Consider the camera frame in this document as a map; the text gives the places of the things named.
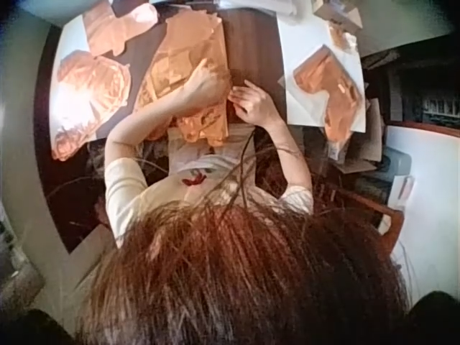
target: metallic foil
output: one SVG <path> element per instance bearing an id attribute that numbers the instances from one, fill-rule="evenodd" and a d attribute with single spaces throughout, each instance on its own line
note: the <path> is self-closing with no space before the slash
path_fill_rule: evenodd
<path id="1" fill-rule="evenodd" d="M 52 151 L 54 159 L 66 160 L 84 145 L 101 124 L 126 105 L 131 75 L 127 66 L 76 50 L 61 61 L 57 81 L 65 83 L 75 98 L 89 101 L 93 109 L 93 117 L 84 120 L 69 109 L 65 125 L 55 137 Z"/>
<path id="2" fill-rule="evenodd" d="M 153 57 L 142 82 L 134 110 L 155 102 L 185 84 L 196 66 L 208 63 L 228 70 L 222 19 L 204 11 L 183 10 L 167 20 L 166 36 Z M 163 124 L 149 136 L 161 137 L 170 123 Z M 228 137 L 226 99 L 192 116 L 177 120 L 185 140 L 206 138 L 212 146 L 221 146 Z"/>
<path id="3" fill-rule="evenodd" d="M 91 54 L 103 55 L 113 51 L 114 56 L 124 51 L 124 44 L 158 22 L 157 10 L 151 4 L 142 4 L 131 13 L 117 18 L 107 0 L 101 0 L 83 14 L 86 36 Z"/>
<path id="4" fill-rule="evenodd" d="M 294 79 L 305 92 L 328 91 L 326 136 L 330 142 L 345 144 L 362 95 L 336 56 L 324 45 L 294 71 Z"/>

